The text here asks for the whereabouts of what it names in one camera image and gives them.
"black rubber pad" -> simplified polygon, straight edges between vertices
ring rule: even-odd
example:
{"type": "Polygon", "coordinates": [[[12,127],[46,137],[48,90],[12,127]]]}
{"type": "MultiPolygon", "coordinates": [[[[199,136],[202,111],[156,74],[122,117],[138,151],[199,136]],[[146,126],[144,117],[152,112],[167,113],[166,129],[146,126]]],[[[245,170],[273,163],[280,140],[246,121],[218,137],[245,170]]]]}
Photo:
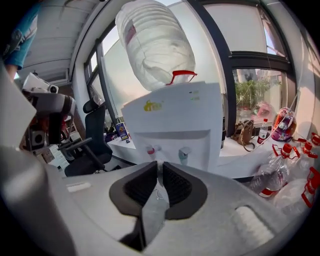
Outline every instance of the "black rubber pad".
{"type": "Polygon", "coordinates": [[[188,219],[205,203],[208,190],[197,177],[163,163],[163,185],[169,197],[170,208],[165,212],[167,220],[188,219]]]}
{"type": "Polygon", "coordinates": [[[111,185],[109,196],[120,213],[140,216],[157,184],[157,170],[158,165],[154,161],[111,185]]]}

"yellow sticker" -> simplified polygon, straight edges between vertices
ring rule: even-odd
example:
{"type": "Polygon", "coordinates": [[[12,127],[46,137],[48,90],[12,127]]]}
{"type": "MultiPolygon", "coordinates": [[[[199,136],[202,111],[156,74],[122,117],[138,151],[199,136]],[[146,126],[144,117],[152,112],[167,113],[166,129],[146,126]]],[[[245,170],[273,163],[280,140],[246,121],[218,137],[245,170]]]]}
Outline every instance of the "yellow sticker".
{"type": "Polygon", "coordinates": [[[158,111],[162,109],[162,105],[161,103],[157,103],[157,102],[151,102],[150,100],[148,100],[146,102],[146,104],[143,107],[144,111],[158,111]]]}

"wall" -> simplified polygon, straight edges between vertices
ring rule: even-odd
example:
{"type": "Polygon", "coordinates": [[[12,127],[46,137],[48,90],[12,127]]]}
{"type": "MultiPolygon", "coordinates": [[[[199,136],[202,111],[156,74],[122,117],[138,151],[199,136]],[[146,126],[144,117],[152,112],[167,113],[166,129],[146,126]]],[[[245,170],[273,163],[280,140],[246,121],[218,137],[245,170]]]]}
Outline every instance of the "wall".
{"type": "Polygon", "coordinates": [[[83,125],[85,125],[86,117],[86,114],[83,112],[83,105],[90,99],[86,86],[84,63],[95,45],[96,39],[101,36],[107,26],[116,18],[123,4],[127,2],[129,0],[111,0],[108,2],[92,23],[79,48],[72,76],[72,88],[83,125]]]}
{"type": "Polygon", "coordinates": [[[319,127],[319,120],[314,119],[315,114],[315,76],[310,64],[311,56],[305,39],[293,17],[286,8],[277,0],[262,0],[282,30],[289,50],[292,54],[297,89],[298,101],[295,109],[297,129],[296,132],[307,138],[312,126],[319,127]]]}

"white ceiling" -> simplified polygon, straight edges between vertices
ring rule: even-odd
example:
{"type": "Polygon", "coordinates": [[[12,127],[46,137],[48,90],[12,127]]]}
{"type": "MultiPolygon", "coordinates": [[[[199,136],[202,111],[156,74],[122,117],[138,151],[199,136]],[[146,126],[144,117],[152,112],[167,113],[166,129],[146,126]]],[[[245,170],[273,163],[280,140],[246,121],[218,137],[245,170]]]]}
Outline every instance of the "white ceiling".
{"type": "Polygon", "coordinates": [[[99,0],[43,1],[36,36],[23,69],[18,72],[20,80],[34,71],[47,82],[65,79],[79,34],[98,3],[99,0]]]}

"water dispenser tap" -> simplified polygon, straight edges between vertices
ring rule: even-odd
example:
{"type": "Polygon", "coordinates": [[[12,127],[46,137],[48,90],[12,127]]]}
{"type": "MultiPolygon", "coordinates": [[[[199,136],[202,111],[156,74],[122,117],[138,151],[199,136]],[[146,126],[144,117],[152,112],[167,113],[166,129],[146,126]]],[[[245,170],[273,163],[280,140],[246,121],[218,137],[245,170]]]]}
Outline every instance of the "water dispenser tap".
{"type": "Polygon", "coordinates": [[[184,146],[179,149],[179,159],[182,165],[186,166],[188,164],[188,155],[191,153],[191,148],[184,146]]]}

